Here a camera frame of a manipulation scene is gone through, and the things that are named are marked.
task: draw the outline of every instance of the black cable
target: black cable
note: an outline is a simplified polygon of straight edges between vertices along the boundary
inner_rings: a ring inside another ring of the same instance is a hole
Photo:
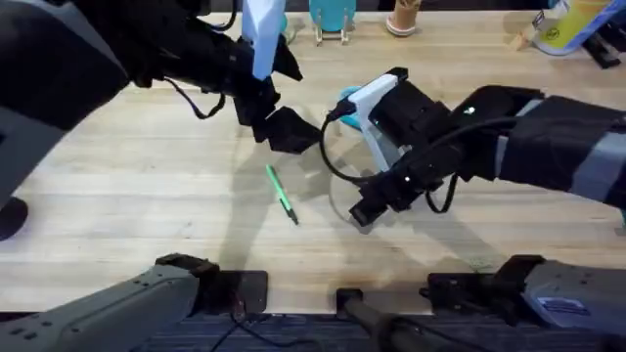
[[[344,180],[344,181],[348,181],[351,182],[355,185],[358,186],[358,184],[361,183],[367,183],[369,181],[372,181],[374,178],[376,178],[377,176],[365,176],[365,177],[356,177],[356,176],[349,176],[346,175],[342,172],[340,172],[339,170],[336,169],[336,167],[331,163],[331,161],[329,160],[327,154],[326,154],[326,148],[325,148],[325,143],[324,143],[324,136],[326,134],[326,130],[329,126],[329,124],[332,122],[331,119],[326,118],[326,120],[324,121],[324,123],[322,124],[322,130],[321,130],[321,134],[322,137],[320,138],[320,152],[322,153],[322,160],[324,161],[324,163],[327,165],[327,167],[331,170],[331,172],[333,172],[333,174]],[[461,127],[457,130],[454,130],[446,135],[441,136],[439,139],[435,140],[434,142],[432,142],[430,145],[428,145],[428,147],[426,147],[423,151],[420,151],[418,154],[416,154],[415,156],[404,160],[403,163],[411,163],[414,162],[416,159],[420,159],[425,157],[426,155],[428,155],[428,153],[431,153],[432,151],[434,151],[436,148],[441,147],[441,145],[448,143],[456,138],[461,137],[464,134],[467,134],[469,132],[473,132],[475,130],[481,129],[481,128],[486,128],[486,127],[493,127],[496,125],[502,125],[502,124],[510,124],[510,123],[515,123],[518,122],[517,117],[501,117],[501,118],[494,118],[491,120],[486,120],[486,121],[482,121],[482,122],[477,122],[471,125],[467,125],[464,127]],[[455,182],[455,187],[452,189],[452,193],[454,195],[454,190],[456,189],[456,182]],[[430,196],[426,193],[426,201],[428,201],[427,199],[430,198]]]
[[[346,174],[342,173],[341,171],[339,171],[333,165],[333,163],[329,160],[329,157],[326,154],[326,147],[325,147],[325,142],[324,142],[324,136],[326,135],[326,129],[329,127],[330,123],[331,123],[331,120],[329,118],[327,118],[324,121],[324,123],[322,124],[322,130],[321,130],[322,137],[320,138],[320,153],[322,154],[322,160],[324,161],[326,166],[331,170],[331,172],[333,172],[333,174],[336,177],[340,178],[341,180],[344,180],[344,181],[347,181],[347,182],[351,182],[351,183],[353,183],[355,185],[358,185],[359,183],[365,183],[365,182],[373,180],[375,178],[375,176],[357,177],[357,176],[346,175]]]
[[[443,214],[450,210],[450,206],[452,205],[452,200],[454,200],[454,193],[457,191],[457,183],[459,182],[459,174],[452,175],[450,179],[450,184],[448,185],[448,192],[446,193],[446,199],[443,202],[443,206],[441,209],[434,204],[432,200],[431,191],[426,191],[426,203],[432,212],[435,214]]]
[[[230,29],[233,24],[235,24],[235,19],[237,18],[237,9],[239,8],[238,0],[233,0],[233,8],[231,9],[231,18],[228,19],[228,22],[224,24],[211,24],[208,26],[215,31],[226,31]]]
[[[228,330],[226,330],[226,332],[224,332],[224,334],[222,334],[217,341],[215,342],[215,344],[213,345],[213,347],[211,347],[209,352],[215,352],[217,351],[217,349],[219,348],[219,346],[221,346],[222,343],[224,343],[224,341],[226,341],[226,339],[233,333],[235,332],[235,330],[237,330],[239,327],[237,326],[237,324],[233,324]]]
[[[174,90],[176,90],[176,92],[178,92],[178,94],[180,94],[187,101],[187,103],[189,103],[189,105],[192,107],[192,110],[194,111],[194,115],[199,119],[207,119],[213,117],[226,105],[226,96],[224,95],[224,93],[220,93],[219,102],[217,102],[217,104],[215,105],[215,107],[213,107],[213,109],[211,109],[211,111],[209,111],[207,114],[204,114],[200,110],[200,108],[198,108],[196,103],[194,103],[194,101],[187,95],[187,93],[185,93],[185,91],[178,84],[176,84],[176,82],[169,78],[163,78],[163,80],[171,84],[172,87],[174,87]]]
[[[415,321],[413,319],[408,319],[408,318],[402,319],[400,324],[402,324],[402,323],[405,323],[408,327],[417,328],[417,329],[423,330],[423,331],[428,331],[431,334],[436,335],[438,337],[441,337],[441,338],[443,338],[443,339],[445,339],[445,340],[447,340],[449,342],[456,343],[456,344],[458,344],[460,346],[464,346],[464,347],[467,347],[467,348],[475,350],[475,351],[494,352],[494,351],[490,350],[489,348],[482,347],[482,346],[480,346],[478,344],[475,344],[473,342],[469,342],[469,341],[466,341],[466,340],[454,337],[452,335],[449,335],[449,334],[447,334],[445,332],[439,331],[437,329],[433,329],[433,328],[431,328],[429,326],[426,326],[426,325],[424,325],[424,324],[422,324],[422,323],[420,323],[418,321]]]
[[[245,331],[250,336],[252,336],[252,337],[254,337],[254,338],[256,338],[256,339],[258,339],[258,340],[260,340],[260,341],[262,341],[262,342],[264,342],[266,344],[268,344],[268,345],[271,345],[271,346],[274,346],[274,347],[278,347],[278,348],[289,348],[289,347],[294,347],[294,346],[304,345],[304,344],[315,344],[315,345],[318,346],[320,351],[322,351],[322,352],[326,351],[326,348],[324,347],[324,343],[322,343],[322,341],[317,340],[315,338],[304,338],[304,337],[302,337],[302,338],[296,338],[294,340],[287,341],[287,342],[279,342],[279,341],[271,340],[271,339],[269,339],[269,338],[259,334],[258,332],[254,331],[254,330],[252,330],[252,329],[250,329],[248,327],[246,327],[245,325],[241,324],[240,322],[238,322],[235,319],[235,316],[232,313],[231,313],[230,316],[231,316],[231,321],[233,322],[233,324],[237,328]]]

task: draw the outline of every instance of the black mount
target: black mount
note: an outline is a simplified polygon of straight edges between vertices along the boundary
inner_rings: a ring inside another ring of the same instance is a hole
[[[165,255],[155,264],[189,270],[201,280],[191,315],[263,313],[267,308],[267,272],[222,271],[206,259],[178,253]]]
[[[522,297],[526,277],[544,261],[539,255],[515,255],[496,274],[430,274],[420,295],[430,301],[436,316],[482,315],[512,327],[520,322],[544,326]]]

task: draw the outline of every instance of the teal stand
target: teal stand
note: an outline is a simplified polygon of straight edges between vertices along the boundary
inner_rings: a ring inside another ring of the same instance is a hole
[[[321,45],[325,33],[340,32],[341,44],[349,41],[348,31],[356,13],[356,0],[309,0],[309,13],[315,23],[315,40]]]

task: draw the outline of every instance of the label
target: label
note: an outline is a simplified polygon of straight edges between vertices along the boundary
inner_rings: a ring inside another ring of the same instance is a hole
[[[541,306],[548,312],[590,316],[591,313],[580,301],[561,297],[539,297]]]

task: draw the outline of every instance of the gray robot arm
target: gray robot arm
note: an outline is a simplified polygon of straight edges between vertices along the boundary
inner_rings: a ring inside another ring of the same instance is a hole
[[[1,325],[0,345],[7,352],[129,351],[195,311],[201,281],[210,280],[219,268],[192,261],[197,269],[160,260],[126,282]]]
[[[519,322],[626,336],[626,271],[515,255],[495,274],[436,273],[420,294],[436,314],[497,315]]]

